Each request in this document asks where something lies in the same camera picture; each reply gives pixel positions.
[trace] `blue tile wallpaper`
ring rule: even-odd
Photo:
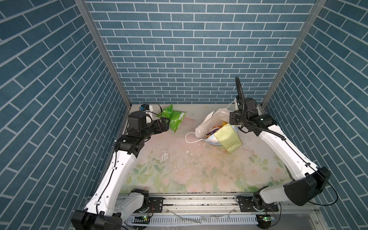
[[[330,229],[366,230],[368,219],[368,4],[327,0],[267,110],[319,166],[340,200],[320,207]],[[316,202],[336,198],[331,187]]]
[[[87,0],[132,103],[261,101],[315,0]]]
[[[0,1],[0,229],[69,229],[126,110],[74,0]]]

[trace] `plastic bag handle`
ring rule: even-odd
[[[195,143],[195,142],[198,142],[198,141],[203,140],[203,139],[200,139],[200,140],[197,140],[197,141],[194,141],[194,142],[188,142],[188,141],[187,141],[187,136],[188,136],[188,134],[189,134],[189,133],[194,133],[194,134],[195,134],[195,132],[188,132],[188,133],[185,135],[185,141],[186,141],[187,143],[191,144],[191,143]]]

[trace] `black cable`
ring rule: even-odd
[[[132,228],[132,229],[135,229],[133,226],[130,226],[130,225],[128,225],[127,223],[125,223],[125,221],[124,221],[124,224],[125,224],[126,226],[128,226],[128,227]]]
[[[339,195],[337,194],[337,191],[336,189],[321,175],[319,174],[314,168],[312,168],[290,145],[287,141],[285,141],[285,143],[294,151],[294,153],[305,163],[305,165],[307,165],[309,168],[311,168],[314,172],[316,172],[328,185],[331,186],[331,188],[333,189],[333,191],[335,192],[336,194],[336,200],[330,204],[326,204],[326,205],[323,205],[323,204],[316,204],[316,203],[313,203],[313,202],[310,202],[308,201],[309,203],[311,204],[314,204],[314,205],[319,205],[319,206],[330,206],[330,205],[333,205],[335,204],[338,200],[339,200]]]
[[[114,152],[114,153],[115,153],[114,168],[115,168],[115,167],[116,167],[116,157],[117,157],[116,155],[117,155],[117,152]],[[124,225],[121,225],[121,224],[115,224],[115,223],[112,223],[112,222],[109,222],[109,221],[105,220],[105,219],[103,218],[103,216],[101,216],[101,215],[100,215],[100,213],[99,213],[99,212],[98,212],[98,210],[97,210],[98,202],[100,201],[100,199],[102,198],[103,193],[105,192],[105,190],[106,190],[106,189],[107,189],[107,187],[109,186],[110,181],[111,181],[111,178],[112,178],[112,176],[113,176],[113,173],[114,173],[114,169],[113,169],[113,171],[111,172],[111,175],[110,175],[109,181],[108,181],[108,183],[107,183],[107,185],[106,185],[105,189],[102,191],[102,193],[101,193],[100,197],[98,198],[98,200],[97,200],[97,202],[96,202],[96,213],[97,213],[97,216],[98,216],[102,221],[104,221],[105,223],[112,224],[112,225],[119,226],[119,227],[123,227],[124,229],[129,230],[129,229],[127,229]]]
[[[161,112],[159,114],[156,114],[156,113],[155,114],[161,116],[163,111],[162,111],[162,108],[161,108],[160,104],[157,103],[157,102],[147,102],[147,104],[150,104],[150,103],[155,103],[155,104],[159,105]]]
[[[245,132],[244,130],[242,130],[240,127],[238,127],[238,130],[240,130],[240,131],[242,131],[243,133],[249,133],[249,131],[248,132]]]
[[[130,114],[132,114],[132,113],[136,113],[136,112],[150,112],[150,113],[153,113],[153,114],[156,114],[156,115],[159,115],[159,116],[160,116],[160,114],[154,113],[154,112],[149,111],[149,110],[138,110],[138,111],[133,111],[133,112],[131,112]]]
[[[280,205],[280,216],[279,216],[279,219],[277,220],[277,222],[274,225],[269,226],[267,229],[269,229],[270,227],[275,226],[280,221],[280,219],[281,219],[281,213],[282,213],[282,208],[281,208],[281,203],[280,202],[279,202],[279,205]]]
[[[129,125],[129,121],[127,122],[127,126],[125,127],[125,131],[123,132],[123,134],[125,134],[127,132],[128,125]]]
[[[240,97],[240,99],[242,100],[242,103],[243,103],[243,106],[242,106],[242,117],[243,117],[243,122],[246,124],[245,121],[248,121],[246,118],[245,118],[245,114],[244,114],[244,94],[243,94],[243,90],[241,88],[241,84],[240,84],[240,80],[238,77],[235,78],[235,84],[236,84],[236,88],[237,88],[237,91],[238,91],[238,95]],[[258,126],[254,126],[254,125],[251,125],[251,124],[247,124],[247,128],[250,127],[250,128],[254,128],[254,129],[257,129],[257,130],[261,130],[261,131],[265,131],[265,132],[269,132],[279,138],[281,138],[281,140],[285,141],[285,143],[290,147],[290,149],[292,149],[294,151],[294,153],[302,160],[304,161],[305,165],[310,167],[314,172],[316,172],[328,185],[331,186],[331,188],[333,189],[333,191],[335,192],[336,194],[336,200],[330,204],[326,204],[326,205],[323,205],[323,204],[316,204],[316,203],[313,203],[313,202],[310,202],[308,201],[309,203],[311,204],[314,204],[314,205],[319,205],[319,206],[330,206],[330,205],[333,205],[335,204],[338,200],[339,200],[339,195],[337,194],[337,191],[336,189],[324,178],[321,176],[321,174],[319,174],[316,170],[314,170],[314,168],[312,168],[301,156],[299,156],[299,154],[289,145],[289,143],[286,141],[286,137],[284,137],[283,135],[277,133],[277,132],[274,132],[272,130],[269,130],[269,129],[265,129],[265,128],[262,128],[262,127],[258,127]]]

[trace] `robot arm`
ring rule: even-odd
[[[237,108],[230,113],[230,124],[246,127],[264,140],[282,160],[294,181],[286,185],[265,187],[254,193],[254,205],[265,209],[268,204],[292,201],[302,206],[324,189],[331,173],[326,167],[319,168],[309,160],[285,136],[276,121],[269,114],[258,115],[257,103],[252,98],[244,98],[240,80],[236,77],[238,91]]]
[[[127,134],[116,141],[113,158],[99,187],[84,210],[74,212],[71,221],[76,230],[120,229],[122,222],[134,211],[148,211],[147,190],[134,189],[120,204],[119,212],[116,214],[114,214],[115,202],[125,175],[137,160],[145,140],[153,134],[167,131],[169,122],[170,119],[164,117],[153,121],[144,111],[133,112],[128,116]]]
[[[319,168],[302,154],[270,115],[258,114],[255,100],[244,98],[238,77],[236,85],[238,90],[236,105],[239,109],[230,113],[229,123],[246,127],[249,132],[254,132],[264,140],[286,165],[294,179],[286,185],[265,187],[255,192],[254,207],[262,210],[268,208],[269,204],[283,201],[304,205],[322,192],[331,175],[330,171],[326,167]],[[119,212],[114,213],[115,202],[125,174],[137,159],[145,140],[153,134],[169,129],[169,119],[160,118],[152,121],[152,118],[144,112],[147,110],[146,107],[141,108],[143,111],[133,112],[128,116],[127,134],[117,140],[113,159],[92,199],[83,211],[74,212],[72,224],[76,230],[120,229],[122,222],[135,210],[148,211],[148,191],[134,189],[120,204]]]

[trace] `snack package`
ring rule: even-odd
[[[230,111],[227,109],[219,109],[215,113],[211,112],[195,129],[195,136],[222,151],[232,153],[243,143],[238,136],[237,126],[228,124],[229,115]]]
[[[181,121],[183,120],[184,116],[187,113],[183,113],[183,112],[178,112],[178,111],[174,111],[173,114],[170,117],[170,128],[176,132],[176,130],[178,129]]]
[[[173,114],[173,104],[171,104],[169,107],[166,107],[165,109],[162,110],[161,115],[156,115],[156,117],[166,117],[166,118],[170,118],[171,115]]]
[[[183,118],[186,114],[187,113],[174,111],[173,110],[173,104],[171,104],[169,107],[166,107],[165,109],[162,110],[161,115],[156,115],[156,117],[170,118],[169,126],[171,127],[171,129],[174,132],[176,132],[176,130],[178,129],[178,127],[181,123],[181,121],[183,120]]]

